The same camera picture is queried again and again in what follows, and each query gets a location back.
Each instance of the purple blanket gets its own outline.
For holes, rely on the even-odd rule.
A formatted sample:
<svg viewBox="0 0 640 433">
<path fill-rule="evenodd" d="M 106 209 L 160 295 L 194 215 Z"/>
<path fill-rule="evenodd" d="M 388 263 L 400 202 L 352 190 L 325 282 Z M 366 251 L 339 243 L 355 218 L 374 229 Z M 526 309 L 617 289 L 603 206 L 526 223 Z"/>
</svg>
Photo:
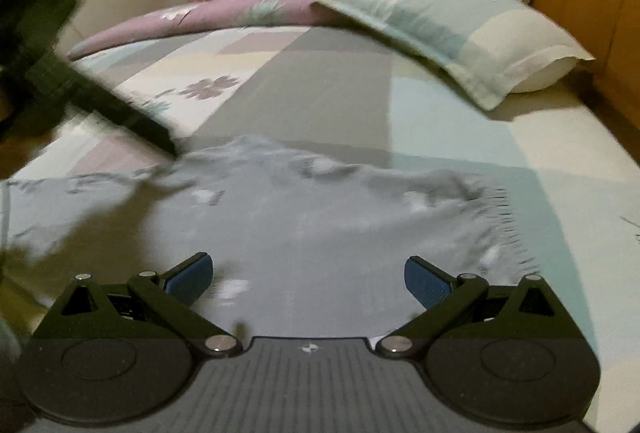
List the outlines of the purple blanket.
<svg viewBox="0 0 640 433">
<path fill-rule="evenodd" d="M 314 0 L 211 0 L 156 10 L 131 18 L 78 43 L 68 53 L 77 60 L 107 48 L 206 30 L 238 26 L 350 26 L 345 16 Z"/>
</svg>

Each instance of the bed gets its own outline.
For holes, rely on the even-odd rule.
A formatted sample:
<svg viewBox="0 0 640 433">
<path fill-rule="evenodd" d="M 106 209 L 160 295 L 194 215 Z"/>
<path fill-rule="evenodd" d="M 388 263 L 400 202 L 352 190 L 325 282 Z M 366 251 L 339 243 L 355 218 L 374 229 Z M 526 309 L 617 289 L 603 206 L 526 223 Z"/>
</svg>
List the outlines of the bed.
<svg viewBox="0 0 640 433">
<path fill-rule="evenodd" d="M 273 7 L 276 1 L 252 0 L 247 12 L 270 16 L 269 2 Z M 193 150 L 257 135 L 348 164 L 446 168 L 494 179 L 509 196 L 527 252 L 524 272 L 548 280 L 602 363 L 587 421 L 603 432 L 628 431 L 640 418 L 640 317 L 633 312 L 640 308 L 634 279 L 640 167 L 632 156 L 640 84 L 631 56 L 638 46 L 633 3 L 533 0 L 596 57 L 595 64 L 590 73 L 540 92 L 512 94 L 490 112 L 469 102 L 433 64 L 318 8 L 306 14 L 308 23 L 301 17 L 279 25 L 271 18 L 271 26 L 250 26 L 244 18 L 227 26 L 211 22 L 204 30 L 188 27 L 197 6 L 189 4 L 153 13 L 168 23 L 164 32 L 146 31 L 149 18 L 141 18 L 135 26 L 141 41 L 127 36 L 126 44 L 84 47 L 76 66 L 164 118 Z M 591 73 L 595 89 L 585 79 Z M 97 120 L 76 118 L 14 182 L 133 171 L 164 161 Z M 171 257 L 163 261 L 169 267 Z M 41 309 L 24 305 L 32 327 Z M 231 323 L 239 305 L 225 305 L 212 299 L 198 310 Z M 393 325 L 380 323 L 381 334 Z M 256 322 L 249 328 L 270 333 Z"/>
</svg>

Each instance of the circular pad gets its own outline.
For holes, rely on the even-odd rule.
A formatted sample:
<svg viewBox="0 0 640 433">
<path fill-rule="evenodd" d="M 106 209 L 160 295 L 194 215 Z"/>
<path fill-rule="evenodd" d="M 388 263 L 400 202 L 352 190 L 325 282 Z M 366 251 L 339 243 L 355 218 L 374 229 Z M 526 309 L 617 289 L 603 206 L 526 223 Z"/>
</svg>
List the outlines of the circular pad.
<svg viewBox="0 0 640 433">
<path fill-rule="evenodd" d="M 549 426 L 584 415 L 600 380 L 586 340 L 478 338 L 464 330 L 473 326 L 436 340 L 423 361 L 445 402 L 498 427 Z"/>
<path fill-rule="evenodd" d="M 99 426 L 151 413 L 183 388 L 191 365 L 175 336 L 32 339 L 17 376 L 31 405 L 50 419 Z"/>
<path fill-rule="evenodd" d="M 120 339 L 89 339 L 69 348 L 62 366 L 84 381 L 106 381 L 128 372 L 136 363 L 136 349 Z"/>
</svg>

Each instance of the gray towel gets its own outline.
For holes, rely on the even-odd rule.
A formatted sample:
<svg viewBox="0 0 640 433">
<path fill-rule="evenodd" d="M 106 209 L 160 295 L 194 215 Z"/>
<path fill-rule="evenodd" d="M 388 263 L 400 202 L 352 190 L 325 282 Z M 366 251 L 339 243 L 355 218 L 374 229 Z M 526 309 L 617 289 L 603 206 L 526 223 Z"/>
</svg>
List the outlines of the gray towel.
<svg viewBox="0 0 640 433">
<path fill-rule="evenodd" d="M 422 311 L 403 281 L 414 254 L 495 284 L 536 270 L 487 178 L 349 166 L 255 137 L 10 188 L 5 276 L 42 304 L 76 273 L 123 283 L 206 251 L 215 280 L 194 309 L 245 339 L 394 330 Z"/>
</svg>

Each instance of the flower pattern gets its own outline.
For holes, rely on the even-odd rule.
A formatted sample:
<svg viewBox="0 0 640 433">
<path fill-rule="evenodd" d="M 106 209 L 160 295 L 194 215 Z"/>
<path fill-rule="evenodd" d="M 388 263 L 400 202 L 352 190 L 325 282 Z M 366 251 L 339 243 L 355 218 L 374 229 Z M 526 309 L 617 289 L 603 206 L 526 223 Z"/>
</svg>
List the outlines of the flower pattern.
<svg viewBox="0 0 640 433">
<path fill-rule="evenodd" d="M 193 9 L 200 6 L 201 3 L 195 2 L 193 4 L 185 4 L 184 6 L 171 7 L 170 9 L 165 10 L 156 10 L 155 12 L 150 12 L 149 14 L 145 14 L 145 18 L 148 16 L 159 16 L 164 20 L 173 21 L 178 16 L 186 16 Z"/>
<path fill-rule="evenodd" d="M 154 118 L 171 108 L 171 103 L 167 101 L 149 100 L 142 103 L 141 108 L 149 117 Z"/>
<path fill-rule="evenodd" d="M 159 94 L 154 95 L 154 99 L 159 99 L 159 98 L 162 98 L 164 96 L 168 96 L 169 94 L 172 94 L 174 92 L 175 92 L 175 88 L 172 88 L 172 89 L 169 89 L 169 90 L 163 90 Z"/>
<path fill-rule="evenodd" d="M 262 0 L 236 17 L 237 25 L 278 25 L 284 4 L 279 0 Z"/>
<path fill-rule="evenodd" d="M 180 92 L 187 99 L 196 98 L 199 101 L 216 98 L 222 94 L 223 90 L 235 87 L 240 82 L 239 79 L 231 76 L 221 76 L 218 79 L 202 79 L 197 83 L 188 85 Z"/>
</svg>

